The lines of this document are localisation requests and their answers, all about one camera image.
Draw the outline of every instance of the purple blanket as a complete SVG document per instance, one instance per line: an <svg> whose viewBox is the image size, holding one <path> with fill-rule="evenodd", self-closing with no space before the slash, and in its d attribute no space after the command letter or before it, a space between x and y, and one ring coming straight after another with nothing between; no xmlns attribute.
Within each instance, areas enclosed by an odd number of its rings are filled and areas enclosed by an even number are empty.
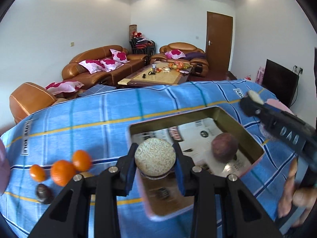
<svg viewBox="0 0 317 238"><path fill-rule="evenodd" d="M186 56L182 59L190 61L194 58L206 59L206 55L201 53L201 52L191 52L191 53L186 54Z"/></svg>

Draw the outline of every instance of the wooden floor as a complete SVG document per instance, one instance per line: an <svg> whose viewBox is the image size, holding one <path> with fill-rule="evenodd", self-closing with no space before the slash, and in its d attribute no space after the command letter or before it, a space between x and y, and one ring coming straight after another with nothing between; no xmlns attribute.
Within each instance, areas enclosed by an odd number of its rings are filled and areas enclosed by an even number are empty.
<svg viewBox="0 0 317 238"><path fill-rule="evenodd" d="M236 80L237 78L230 72L215 72L209 70L208 74L206 77L201 78L197 76L191 75L188 78L189 82L199 82L199 81L233 81Z"/></svg>

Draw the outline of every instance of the white wall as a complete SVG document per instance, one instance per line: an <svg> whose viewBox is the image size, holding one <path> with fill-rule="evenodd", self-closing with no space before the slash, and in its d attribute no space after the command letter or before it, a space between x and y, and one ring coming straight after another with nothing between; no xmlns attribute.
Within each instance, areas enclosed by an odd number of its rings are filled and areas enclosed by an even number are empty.
<svg viewBox="0 0 317 238"><path fill-rule="evenodd" d="M0 133L14 123L9 96L19 85L61 81L83 51L128 48L129 24L130 0L16 0L0 23Z"/></svg>
<svg viewBox="0 0 317 238"><path fill-rule="evenodd" d="M291 110L315 125L314 47L317 34L295 0L236 0L236 38L231 72L256 77L270 59L292 70L303 68L298 98Z"/></svg>
<svg viewBox="0 0 317 238"><path fill-rule="evenodd" d="M138 32L155 41L157 50L173 42L205 50L207 11L233 17L232 54L235 8L229 0L131 0L131 24L137 24Z"/></svg>

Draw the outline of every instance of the human hand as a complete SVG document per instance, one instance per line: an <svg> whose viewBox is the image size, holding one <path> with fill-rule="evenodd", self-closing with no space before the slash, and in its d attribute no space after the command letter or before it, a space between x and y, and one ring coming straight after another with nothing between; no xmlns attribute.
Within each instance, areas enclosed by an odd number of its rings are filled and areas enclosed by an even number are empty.
<svg viewBox="0 0 317 238"><path fill-rule="evenodd" d="M291 210L292 203L295 206L306 207L306 210L293 224L293 227L298 227L304 223L317 199L316 188L301 188L295 190L296 172L297 159L294 159L290 165L288 177L284 184L283 195L278 204L278 217L286 216Z"/></svg>

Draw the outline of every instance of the newspaper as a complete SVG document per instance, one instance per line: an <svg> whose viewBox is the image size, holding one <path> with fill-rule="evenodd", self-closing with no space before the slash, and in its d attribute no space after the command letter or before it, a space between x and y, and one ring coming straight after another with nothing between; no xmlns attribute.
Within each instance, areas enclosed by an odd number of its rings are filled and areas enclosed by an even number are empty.
<svg viewBox="0 0 317 238"><path fill-rule="evenodd" d="M195 165L217 176L226 177L228 174L240 176L251 166L250 161L240 150L237 151L235 158L227 163L221 163L213 157L211 142L221 133L212 118L205 118L167 129L134 134L131 140L137 144L148 138L166 140L170 144L178 142L183 154L190 156Z"/></svg>

